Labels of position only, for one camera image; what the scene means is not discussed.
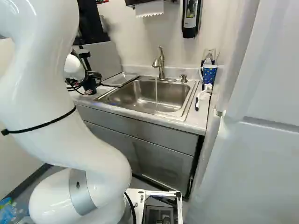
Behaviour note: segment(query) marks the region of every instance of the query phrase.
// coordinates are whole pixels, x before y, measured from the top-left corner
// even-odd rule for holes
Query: stainless steel sink
[[[182,84],[140,77],[127,85],[96,99],[105,104],[150,114],[182,117],[196,81]]]

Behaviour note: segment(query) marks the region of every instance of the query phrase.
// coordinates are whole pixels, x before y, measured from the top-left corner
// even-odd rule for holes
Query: white wall
[[[0,81],[13,57],[14,44],[11,40],[0,41]],[[0,134],[0,199],[36,171],[42,162],[28,155],[14,141],[12,136]]]
[[[164,14],[136,18],[125,0],[99,5],[99,12],[111,24],[110,36],[116,43],[124,65],[151,66],[158,55],[157,46],[165,50],[165,65],[198,68],[204,48],[216,48],[218,63],[227,57],[225,42],[234,35],[235,15],[240,0],[204,0],[202,24],[195,39],[184,39],[181,30],[182,1],[166,2]]]

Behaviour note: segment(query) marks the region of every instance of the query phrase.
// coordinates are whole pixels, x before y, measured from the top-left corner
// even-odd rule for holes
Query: black soap dispenser
[[[194,38],[200,27],[203,0],[183,0],[183,38]]]

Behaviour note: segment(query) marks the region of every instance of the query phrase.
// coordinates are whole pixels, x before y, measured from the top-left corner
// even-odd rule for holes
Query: metal tray
[[[139,75],[136,73],[122,72],[102,82],[103,85],[122,87],[132,80],[138,78]]]

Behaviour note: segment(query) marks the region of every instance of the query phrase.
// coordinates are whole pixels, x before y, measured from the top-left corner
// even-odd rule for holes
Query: cup
[[[211,83],[212,85],[214,85],[217,68],[218,66],[213,64],[204,64],[204,66],[202,66],[201,71],[203,84]]]

